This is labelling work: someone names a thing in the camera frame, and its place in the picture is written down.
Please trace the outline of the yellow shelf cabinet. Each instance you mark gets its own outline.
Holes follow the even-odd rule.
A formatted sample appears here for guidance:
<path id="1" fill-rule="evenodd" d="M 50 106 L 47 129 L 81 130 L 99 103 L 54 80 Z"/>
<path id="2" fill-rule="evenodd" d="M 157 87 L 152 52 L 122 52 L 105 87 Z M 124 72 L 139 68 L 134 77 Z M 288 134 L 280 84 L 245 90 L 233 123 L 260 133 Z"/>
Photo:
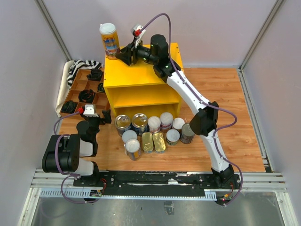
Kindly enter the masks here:
<path id="1" fill-rule="evenodd" d="M 160 116 L 170 112 L 177 116 L 180 110 L 180 95 L 144 61 L 128 66 L 120 60 L 105 58 L 104 88 L 115 115 Z"/>

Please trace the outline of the blue yellow can white lid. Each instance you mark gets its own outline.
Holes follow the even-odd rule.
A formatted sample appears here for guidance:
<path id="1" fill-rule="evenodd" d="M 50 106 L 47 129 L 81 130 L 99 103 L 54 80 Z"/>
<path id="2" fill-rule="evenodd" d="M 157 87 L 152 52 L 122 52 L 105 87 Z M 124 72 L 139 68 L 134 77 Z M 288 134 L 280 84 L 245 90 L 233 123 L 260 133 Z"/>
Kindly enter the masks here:
<path id="1" fill-rule="evenodd" d="M 137 139 L 128 140 L 125 144 L 125 149 L 131 160 L 136 161 L 141 157 L 141 146 Z"/>

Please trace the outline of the red white can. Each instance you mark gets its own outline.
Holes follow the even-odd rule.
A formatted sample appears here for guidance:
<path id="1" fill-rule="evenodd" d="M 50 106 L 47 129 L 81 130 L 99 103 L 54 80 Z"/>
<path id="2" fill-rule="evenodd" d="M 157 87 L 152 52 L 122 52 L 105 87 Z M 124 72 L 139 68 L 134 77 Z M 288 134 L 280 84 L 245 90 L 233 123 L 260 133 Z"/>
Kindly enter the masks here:
<path id="1" fill-rule="evenodd" d="M 160 121 L 161 121 L 161 132 L 163 133 L 167 133 L 171 127 L 172 127 L 172 123 L 173 123 L 173 115 L 169 112 L 164 112 L 161 114 L 160 116 Z"/>
<path id="2" fill-rule="evenodd" d="M 157 116 L 151 116 L 148 119 L 148 127 L 149 127 L 149 132 L 151 134 L 155 134 L 160 132 L 161 129 L 161 120 Z"/>

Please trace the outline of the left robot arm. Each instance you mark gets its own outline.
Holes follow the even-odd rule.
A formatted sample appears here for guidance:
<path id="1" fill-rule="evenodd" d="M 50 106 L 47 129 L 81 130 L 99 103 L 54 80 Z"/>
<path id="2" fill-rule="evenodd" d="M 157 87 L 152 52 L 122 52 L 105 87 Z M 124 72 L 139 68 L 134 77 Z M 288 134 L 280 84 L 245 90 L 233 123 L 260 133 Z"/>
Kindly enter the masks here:
<path id="1" fill-rule="evenodd" d="M 110 124 L 111 111 L 103 110 L 100 116 L 93 105 L 85 105 L 75 112 L 67 114 L 59 121 L 79 115 L 82 120 L 76 125 L 77 133 L 54 134 L 51 136 L 42 158 L 42 169 L 45 173 L 59 173 L 74 178 L 74 186 L 106 185 L 106 176 L 99 171 L 97 163 L 87 161 L 85 157 L 95 157 L 98 152 L 96 135 L 99 126 Z"/>

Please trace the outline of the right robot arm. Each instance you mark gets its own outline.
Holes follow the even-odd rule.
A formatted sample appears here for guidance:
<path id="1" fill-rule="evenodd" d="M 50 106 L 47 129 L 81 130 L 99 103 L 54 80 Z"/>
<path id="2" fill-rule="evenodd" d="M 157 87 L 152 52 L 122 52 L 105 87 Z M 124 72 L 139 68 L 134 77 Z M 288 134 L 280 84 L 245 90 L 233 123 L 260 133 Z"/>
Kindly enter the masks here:
<path id="1" fill-rule="evenodd" d="M 194 115 L 190 128 L 201 137 L 209 153 L 213 183 L 218 188 L 226 187 L 233 178 L 237 165 L 227 159 L 219 140 L 220 128 L 217 127 L 217 120 L 221 108 L 216 102 L 203 97 L 187 79 L 171 57 L 171 47 L 165 37 L 160 34 L 153 35 L 149 48 L 144 47 L 138 38 L 134 38 L 121 49 L 117 59 L 127 65 L 134 65 L 139 60 L 152 65 L 155 74 L 181 96 Z"/>

